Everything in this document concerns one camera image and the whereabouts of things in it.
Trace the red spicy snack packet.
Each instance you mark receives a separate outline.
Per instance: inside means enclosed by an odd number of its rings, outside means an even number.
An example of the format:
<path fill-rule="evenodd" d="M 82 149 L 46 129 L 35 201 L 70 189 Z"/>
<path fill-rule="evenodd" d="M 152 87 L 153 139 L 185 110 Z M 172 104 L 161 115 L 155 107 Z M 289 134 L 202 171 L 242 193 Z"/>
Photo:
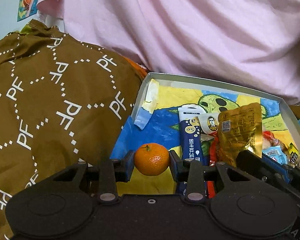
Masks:
<path fill-rule="evenodd" d="M 210 164 L 209 166 L 215 167 L 215 164 L 218 159 L 219 154 L 219 139 L 218 137 L 214 137 L 211 141 L 210 148 L 209 148 L 209 155 L 210 155 Z M 221 179 L 218 173 L 215 173 L 213 180 L 207 182 L 207 189 L 208 189 L 208 198 L 212 199 L 217 192 L 222 189 Z"/>

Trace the light blue sausage packet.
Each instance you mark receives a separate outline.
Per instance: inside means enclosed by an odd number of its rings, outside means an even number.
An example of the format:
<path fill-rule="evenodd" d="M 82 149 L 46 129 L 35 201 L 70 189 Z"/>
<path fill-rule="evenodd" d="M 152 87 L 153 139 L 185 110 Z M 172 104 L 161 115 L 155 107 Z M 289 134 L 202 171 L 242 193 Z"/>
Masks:
<path fill-rule="evenodd" d="M 262 154 L 268 156 L 281 165 L 288 164 L 287 156 L 281 150 L 280 146 L 271 146 L 265 150 L 262 150 Z"/>

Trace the brown PF patterned pillow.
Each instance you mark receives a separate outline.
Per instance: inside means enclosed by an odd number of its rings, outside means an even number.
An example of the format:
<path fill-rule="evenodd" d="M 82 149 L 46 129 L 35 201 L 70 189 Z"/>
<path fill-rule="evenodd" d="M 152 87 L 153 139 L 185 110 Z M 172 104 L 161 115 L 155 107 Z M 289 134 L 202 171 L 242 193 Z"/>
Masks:
<path fill-rule="evenodd" d="M 31 20 L 0 40 L 0 239 L 10 198 L 110 155 L 147 69 Z"/>

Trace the gold foil snack packet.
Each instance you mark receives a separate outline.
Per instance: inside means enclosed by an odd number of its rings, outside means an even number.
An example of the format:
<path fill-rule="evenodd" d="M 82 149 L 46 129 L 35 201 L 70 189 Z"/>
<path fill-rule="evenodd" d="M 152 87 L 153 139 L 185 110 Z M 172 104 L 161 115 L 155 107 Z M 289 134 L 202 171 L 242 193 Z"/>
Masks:
<path fill-rule="evenodd" d="M 242 151 L 262 157 L 262 111 L 259 103 L 223 111 L 218 116 L 217 158 L 236 167 Z"/>

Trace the yellow snack bar packet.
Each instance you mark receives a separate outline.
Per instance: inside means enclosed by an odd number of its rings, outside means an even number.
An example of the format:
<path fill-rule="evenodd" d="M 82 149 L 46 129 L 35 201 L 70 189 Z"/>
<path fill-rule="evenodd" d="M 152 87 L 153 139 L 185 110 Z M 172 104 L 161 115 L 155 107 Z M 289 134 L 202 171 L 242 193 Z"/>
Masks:
<path fill-rule="evenodd" d="M 300 161 L 300 153 L 292 142 L 288 147 L 288 157 L 291 164 L 298 165 Z"/>

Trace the grey shallow box tray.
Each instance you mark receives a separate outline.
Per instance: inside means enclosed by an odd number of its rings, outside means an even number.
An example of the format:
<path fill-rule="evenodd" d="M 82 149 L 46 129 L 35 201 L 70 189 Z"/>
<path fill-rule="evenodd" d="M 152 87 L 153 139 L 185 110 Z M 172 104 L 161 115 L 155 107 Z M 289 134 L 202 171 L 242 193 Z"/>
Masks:
<path fill-rule="evenodd" d="M 147 141 L 181 153 L 178 108 L 195 104 L 205 113 L 221 113 L 250 103 L 259 103 L 266 131 L 287 147 L 300 145 L 300 125 L 285 100 L 250 88 L 219 81 L 178 75 L 148 74 L 138 92 L 133 112 L 122 127 L 111 158 L 122 159 Z"/>

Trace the cream cartoon-man snack packet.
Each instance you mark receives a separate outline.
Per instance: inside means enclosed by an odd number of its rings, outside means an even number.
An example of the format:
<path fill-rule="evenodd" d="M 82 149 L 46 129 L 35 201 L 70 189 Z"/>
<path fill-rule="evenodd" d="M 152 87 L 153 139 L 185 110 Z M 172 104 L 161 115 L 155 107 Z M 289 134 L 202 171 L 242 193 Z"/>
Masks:
<path fill-rule="evenodd" d="M 218 133 L 218 113 L 202 113 L 198 116 L 202 131 L 210 136 L 216 136 Z"/>

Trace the pink hanging sheet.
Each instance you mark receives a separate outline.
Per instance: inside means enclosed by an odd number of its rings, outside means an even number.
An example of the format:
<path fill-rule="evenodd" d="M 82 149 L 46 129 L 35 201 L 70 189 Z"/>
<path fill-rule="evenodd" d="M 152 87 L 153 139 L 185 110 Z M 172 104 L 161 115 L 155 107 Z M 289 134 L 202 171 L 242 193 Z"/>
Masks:
<path fill-rule="evenodd" d="M 38 0 L 72 37 L 149 70 L 300 103 L 300 0 Z"/>

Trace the orange mandarin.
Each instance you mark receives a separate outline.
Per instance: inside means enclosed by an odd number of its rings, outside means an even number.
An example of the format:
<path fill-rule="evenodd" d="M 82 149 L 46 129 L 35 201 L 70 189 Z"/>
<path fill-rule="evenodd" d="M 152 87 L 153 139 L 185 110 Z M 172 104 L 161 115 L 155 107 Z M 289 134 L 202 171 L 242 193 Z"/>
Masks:
<path fill-rule="evenodd" d="M 169 151 L 157 143 L 143 144 L 134 153 L 134 166 L 145 176 L 158 176 L 169 164 Z"/>

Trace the quail egg snack packet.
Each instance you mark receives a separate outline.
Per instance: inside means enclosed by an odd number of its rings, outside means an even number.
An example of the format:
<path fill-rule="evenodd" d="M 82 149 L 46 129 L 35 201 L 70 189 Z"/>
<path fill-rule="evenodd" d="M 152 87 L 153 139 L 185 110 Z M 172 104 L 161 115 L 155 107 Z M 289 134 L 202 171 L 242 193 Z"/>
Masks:
<path fill-rule="evenodd" d="M 277 163 L 300 168 L 300 152 L 291 142 L 287 147 L 272 132 L 263 132 L 262 153 Z"/>

